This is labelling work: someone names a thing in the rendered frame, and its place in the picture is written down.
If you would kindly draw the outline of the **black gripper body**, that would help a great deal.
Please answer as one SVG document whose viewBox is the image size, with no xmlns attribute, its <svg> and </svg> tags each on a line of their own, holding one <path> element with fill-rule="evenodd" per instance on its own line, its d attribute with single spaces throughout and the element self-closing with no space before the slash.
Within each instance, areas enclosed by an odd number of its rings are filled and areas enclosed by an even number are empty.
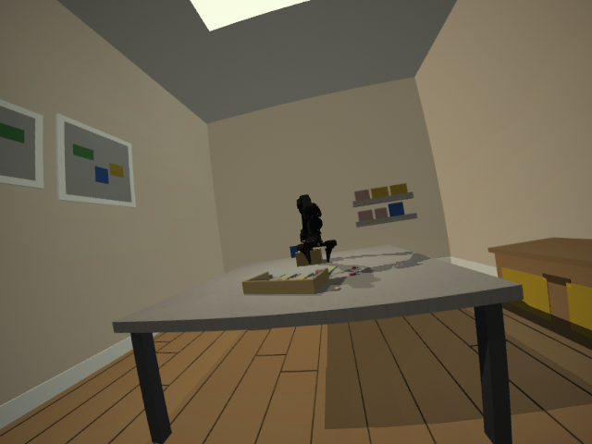
<svg viewBox="0 0 592 444">
<path fill-rule="evenodd" d="M 317 236 L 320 239 L 320 244 L 316 244 L 315 247 L 323 247 L 323 246 L 326 246 L 327 248 L 332 248 L 332 247 L 337 246 L 337 242 L 335 240 L 327 240 L 327 241 L 323 242 L 321 240 L 321 232 L 320 232 L 320 230 L 308 231 L 307 236 L 308 235 L 311 235 L 311 237 L 313 237 L 315 234 L 317 234 Z M 297 248 L 297 251 L 306 251 L 307 250 L 305 248 L 304 243 L 303 244 L 298 244 L 296 248 Z"/>
</svg>

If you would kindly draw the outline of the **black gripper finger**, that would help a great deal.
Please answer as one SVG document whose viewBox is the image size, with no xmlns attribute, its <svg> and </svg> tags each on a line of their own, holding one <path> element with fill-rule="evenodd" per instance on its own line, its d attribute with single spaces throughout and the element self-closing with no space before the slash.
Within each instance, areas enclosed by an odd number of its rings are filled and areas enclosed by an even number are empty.
<svg viewBox="0 0 592 444">
<path fill-rule="evenodd" d="M 300 251 L 300 253 L 303 253 L 309 263 L 309 265 L 311 264 L 311 255 L 310 255 L 310 249 L 306 250 L 306 251 Z"/>
<path fill-rule="evenodd" d="M 326 250 L 326 253 L 327 253 L 327 262 L 328 262 L 328 263 L 329 263 L 330 255 L 331 255 L 331 252 L 332 252 L 332 249 L 333 249 L 333 248 L 335 248 L 335 247 L 332 247 L 332 248 L 325 248 L 325 250 Z"/>
</svg>

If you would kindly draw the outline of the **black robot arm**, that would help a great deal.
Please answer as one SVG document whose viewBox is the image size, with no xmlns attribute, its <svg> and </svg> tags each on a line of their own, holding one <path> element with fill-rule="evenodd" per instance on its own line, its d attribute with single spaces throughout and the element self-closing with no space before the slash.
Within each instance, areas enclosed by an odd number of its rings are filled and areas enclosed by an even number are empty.
<svg viewBox="0 0 592 444">
<path fill-rule="evenodd" d="M 307 236 L 307 234 L 308 231 L 319 230 L 323 226 L 323 222 L 319 218 L 322 213 L 320 208 L 311 202 L 311 198 L 307 194 L 301 195 L 297 200 L 297 208 L 302 214 L 301 242 L 304 243 L 307 250 L 310 249 L 312 251 L 316 244 L 320 244 L 320 239 L 317 234 L 313 237 L 311 235 Z"/>
</svg>

